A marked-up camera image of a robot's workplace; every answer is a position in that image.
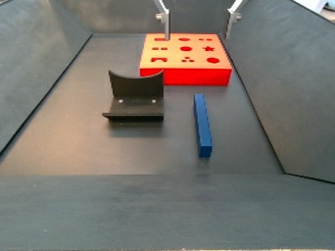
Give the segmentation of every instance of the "red shape sorter box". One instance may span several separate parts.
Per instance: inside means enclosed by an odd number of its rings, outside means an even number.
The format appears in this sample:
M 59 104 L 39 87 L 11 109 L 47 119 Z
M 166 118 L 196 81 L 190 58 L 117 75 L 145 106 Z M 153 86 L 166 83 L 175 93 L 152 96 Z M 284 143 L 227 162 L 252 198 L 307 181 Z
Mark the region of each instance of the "red shape sorter box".
M 140 76 L 164 70 L 166 84 L 228 85 L 232 65 L 216 34 L 147 34 Z

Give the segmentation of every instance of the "blue rectangular block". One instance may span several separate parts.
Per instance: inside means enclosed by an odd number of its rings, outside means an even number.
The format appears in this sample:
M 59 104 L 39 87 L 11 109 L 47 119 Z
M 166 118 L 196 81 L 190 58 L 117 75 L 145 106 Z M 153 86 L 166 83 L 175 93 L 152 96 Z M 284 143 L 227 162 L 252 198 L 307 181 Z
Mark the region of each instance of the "blue rectangular block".
M 207 116 L 204 94 L 194 95 L 194 118 L 199 158 L 210 158 L 212 154 L 212 135 Z

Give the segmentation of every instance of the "white wall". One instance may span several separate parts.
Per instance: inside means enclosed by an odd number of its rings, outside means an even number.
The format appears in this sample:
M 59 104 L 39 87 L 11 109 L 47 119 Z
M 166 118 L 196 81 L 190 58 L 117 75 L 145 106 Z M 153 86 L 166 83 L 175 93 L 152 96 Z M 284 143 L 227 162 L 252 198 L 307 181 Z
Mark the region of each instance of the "white wall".
M 298 3 L 304 5 L 315 13 L 320 13 L 327 0 L 295 0 Z

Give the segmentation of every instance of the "gray wall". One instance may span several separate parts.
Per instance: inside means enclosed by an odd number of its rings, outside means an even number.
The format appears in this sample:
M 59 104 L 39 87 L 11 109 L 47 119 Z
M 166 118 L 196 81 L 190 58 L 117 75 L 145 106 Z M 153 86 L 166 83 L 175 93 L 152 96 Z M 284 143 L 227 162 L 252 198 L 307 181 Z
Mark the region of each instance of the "gray wall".
M 287 173 L 335 181 L 335 26 L 290 0 L 251 0 L 227 46 Z
M 219 32 L 235 0 L 164 0 L 171 32 Z M 164 32 L 152 0 L 61 0 L 95 33 Z
M 0 152 L 91 34 L 59 1 L 0 6 Z

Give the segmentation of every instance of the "star-shaped hole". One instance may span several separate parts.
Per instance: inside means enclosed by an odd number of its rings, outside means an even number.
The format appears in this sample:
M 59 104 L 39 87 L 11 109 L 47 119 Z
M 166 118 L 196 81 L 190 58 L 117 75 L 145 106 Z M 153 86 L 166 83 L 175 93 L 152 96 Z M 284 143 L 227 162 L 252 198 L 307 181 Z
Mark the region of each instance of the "star-shaped hole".
M 211 46 L 207 46 L 207 47 L 204 47 L 204 50 L 206 50 L 206 51 L 215 51 L 215 48 L 211 47 Z

